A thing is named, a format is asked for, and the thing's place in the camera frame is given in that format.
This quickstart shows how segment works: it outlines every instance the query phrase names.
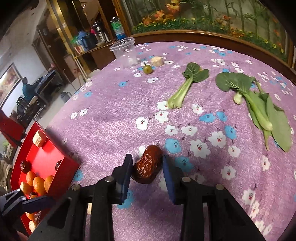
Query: floral tablecloth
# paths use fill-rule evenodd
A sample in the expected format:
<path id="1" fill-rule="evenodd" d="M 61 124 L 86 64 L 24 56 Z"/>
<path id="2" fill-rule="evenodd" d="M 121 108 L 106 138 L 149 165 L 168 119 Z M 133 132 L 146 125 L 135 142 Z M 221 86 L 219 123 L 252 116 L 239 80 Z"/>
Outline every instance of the floral tablecloth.
<path id="1" fill-rule="evenodd" d="M 285 110 L 293 141 L 295 86 L 268 65 L 218 47 L 162 42 L 140 44 L 136 50 L 137 66 L 110 63 L 47 128 L 81 161 L 73 181 L 94 184 L 120 166 L 125 154 L 135 162 L 146 146 L 158 143 L 198 183 L 223 184 L 266 240 L 277 240 L 296 210 L 296 147 L 285 153 L 270 137 L 267 152 L 246 103 L 236 105 L 234 92 L 219 90 L 215 77 L 220 72 L 256 77 Z M 153 56 L 165 64 L 145 75 L 143 66 Z M 166 100 L 184 82 L 189 62 L 209 69 L 210 76 L 192 84 L 181 109 L 169 110 Z M 181 217 L 182 206 L 170 202 L 162 171 L 150 185 L 131 180 L 125 203 L 113 206 L 115 240 L 179 240 Z"/>

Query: small green fruit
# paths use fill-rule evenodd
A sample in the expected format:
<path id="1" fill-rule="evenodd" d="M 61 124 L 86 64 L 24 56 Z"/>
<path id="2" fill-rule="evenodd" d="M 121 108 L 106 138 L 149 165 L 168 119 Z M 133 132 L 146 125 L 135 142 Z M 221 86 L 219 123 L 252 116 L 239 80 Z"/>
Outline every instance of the small green fruit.
<path id="1" fill-rule="evenodd" d="M 143 72 L 144 72 L 145 74 L 151 74 L 151 73 L 153 72 L 152 67 L 151 67 L 150 65 L 146 64 L 146 65 L 143 67 Z"/>

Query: clear plastic container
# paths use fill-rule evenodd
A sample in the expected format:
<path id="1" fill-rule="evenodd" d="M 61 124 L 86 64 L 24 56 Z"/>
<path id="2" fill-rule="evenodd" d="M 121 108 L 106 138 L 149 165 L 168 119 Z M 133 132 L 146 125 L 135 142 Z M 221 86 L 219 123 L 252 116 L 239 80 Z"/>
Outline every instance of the clear plastic container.
<path id="1" fill-rule="evenodd" d="M 135 39 L 132 37 L 117 41 L 110 47 L 117 61 L 123 68 L 129 68 L 138 63 L 137 53 L 134 46 Z"/>

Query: man sitting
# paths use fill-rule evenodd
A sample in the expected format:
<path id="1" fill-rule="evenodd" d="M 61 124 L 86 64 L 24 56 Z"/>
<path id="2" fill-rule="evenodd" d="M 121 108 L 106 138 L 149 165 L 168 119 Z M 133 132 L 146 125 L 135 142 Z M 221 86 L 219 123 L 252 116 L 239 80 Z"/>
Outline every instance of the man sitting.
<path id="1" fill-rule="evenodd" d="M 24 86 L 22 87 L 22 92 L 24 93 L 24 99 L 29 103 L 31 99 L 36 96 L 35 89 L 38 85 L 38 82 L 35 82 L 33 85 L 28 84 L 28 80 L 26 77 L 22 79 L 22 83 Z"/>

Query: orange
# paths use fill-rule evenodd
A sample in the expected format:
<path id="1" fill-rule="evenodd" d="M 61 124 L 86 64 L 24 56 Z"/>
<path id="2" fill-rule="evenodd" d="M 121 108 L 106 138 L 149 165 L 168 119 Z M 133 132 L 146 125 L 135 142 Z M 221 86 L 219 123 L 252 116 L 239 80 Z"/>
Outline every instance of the orange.
<path id="1" fill-rule="evenodd" d="M 44 189 L 44 179 L 41 177 L 35 177 L 33 180 L 33 187 L 40 195 L 46 194 Z"/>
<path id="2" fill-rule="evenodd" d="M 33 186 L 33 180 L 36 177 L 36 174 L 32 171 L 27 172 L 26 180 L 27 183 L 32 187 Z"/>
<path id="3" fill-rule="evenodd" d="M 34 221 L 34 214 L 35 213 L 26 213 L 28 219 L 30 219 L 31 221 Z"/>
<path id="4" fill-rule="evenodd" d="M 52 183 L 52 179 L 54 178 L 54 176 L 48 176 L 45 181 L 44 181 L 44 188 L 45 188 L 45 191 L 48 192 L 48 189 Z"/>
<path id="5" fill-rule="evenodd" d="M 30 199 L 34 198 L 34 197 L 38 197 L 37 195 L 31 195 Z"/>
<path id="6" fill-rule="evenodd" d="M 24 183 L 24 182 L 21 182 L 20 189 L 22 190 L 22 192 L 24 194 L 28 194 L 28 195 L 33 190 L 33 188 L 29 184 Z"/>

